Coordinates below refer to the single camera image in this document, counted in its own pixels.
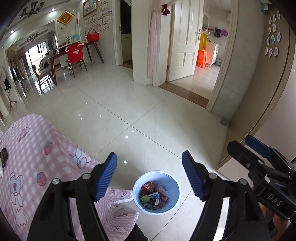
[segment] red basket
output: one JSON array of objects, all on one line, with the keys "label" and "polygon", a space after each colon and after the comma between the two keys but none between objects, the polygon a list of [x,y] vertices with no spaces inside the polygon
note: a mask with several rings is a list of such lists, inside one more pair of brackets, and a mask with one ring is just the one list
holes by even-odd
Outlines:
[{"label": "red basket", "polygon": [[94,31],[94,33],[91,34],[90,32],[88,32],[88,34],[86,36],[87,37],[87,41],[88,42],[93,42],[93,41],[100,40],[99,33],[97,31],[95,31],[93,28],[91,28],[91,29]]},{"label": "red basket", "polygon": [[83,60],[82,48],[83,48],[83,44],[80,42],[66,47],[65,52],[68,55],[69,62],[71,64]]}]

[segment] trash can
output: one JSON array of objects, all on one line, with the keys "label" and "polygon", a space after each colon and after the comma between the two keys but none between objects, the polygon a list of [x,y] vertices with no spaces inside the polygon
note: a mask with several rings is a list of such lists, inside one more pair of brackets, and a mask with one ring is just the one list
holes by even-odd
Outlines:
[{"label": "trash can", "polygon": [[[163,188],[168,192],[168,201],[161,209],[149,210],[143,207],[143,205],[141,204],[141,187],[149,181],[153,182],[154,184],[162,185]],[[150,215],[164,215],[173,211],[179,204],[181,199],[181,186],[179,182],[171,174],[164,171],[151,171],[140,176],[133,186],[133,192],[136,195],[134,201],[137,207],[144,213]]]},{"label": "trash can", "polygon": [[222,60],[221,60],[221,59],[217,59],[217,60],[216,60],[216,64],[217,64],[218,66],[221,66],[221,64],[222,64]]}]

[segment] pink checkered cloth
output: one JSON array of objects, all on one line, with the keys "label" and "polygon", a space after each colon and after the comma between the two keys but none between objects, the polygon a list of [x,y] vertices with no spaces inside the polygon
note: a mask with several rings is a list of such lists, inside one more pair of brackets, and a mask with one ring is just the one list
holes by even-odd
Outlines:
[{"label": "pink checkered cloth", "polygon": [[[0,138],[8,160],[0,177],[0,208],[17,235],[27,240],[37,207],[54,178],[63,182],[90,173],[99,162],[64,136],[49,120],[31,114],[16,121]],[[138,213],[120,203],[133,200],[132,191],[108,188],[95,203],[110,241],[127,238]],[[70,200],[74,232],[84,240],[75,199]]]}]

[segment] orange stool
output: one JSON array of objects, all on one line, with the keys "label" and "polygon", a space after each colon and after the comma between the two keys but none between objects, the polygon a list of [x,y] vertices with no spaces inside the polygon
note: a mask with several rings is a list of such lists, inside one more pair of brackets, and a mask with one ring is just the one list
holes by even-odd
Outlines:
[{"label": "orange stool", "polygon": [[196,65],[200,65],[201,68],[207,66],[207,51],[198,51]]}]

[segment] blue gripper pad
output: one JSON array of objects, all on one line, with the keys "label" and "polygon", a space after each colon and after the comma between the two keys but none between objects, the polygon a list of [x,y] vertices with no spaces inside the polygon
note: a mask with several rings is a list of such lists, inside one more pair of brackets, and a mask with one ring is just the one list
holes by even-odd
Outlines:
[{"label": "blue gripper pad", "polygon": [[261,141],[257,140],[255,137],[249,135],[244,141],[248,147],[252,148],[263,158],[271,157],[270,148]]},{"label": "blue gripper pad", "polygon": [[203,181],[196,170],[196,164],[199,163],[194,161],[189,151],[185,151],[182,154],[182,164],[194,194],[202,200],[205,195],[203,191]]},{"label": "blue gripper pad", "polygon": [[99,199],[106,194],[111,178],[117,167],[117,155],[114,152],[111,152],[104,164],[105,167],[96,183],[96,201],[99,201]]}]

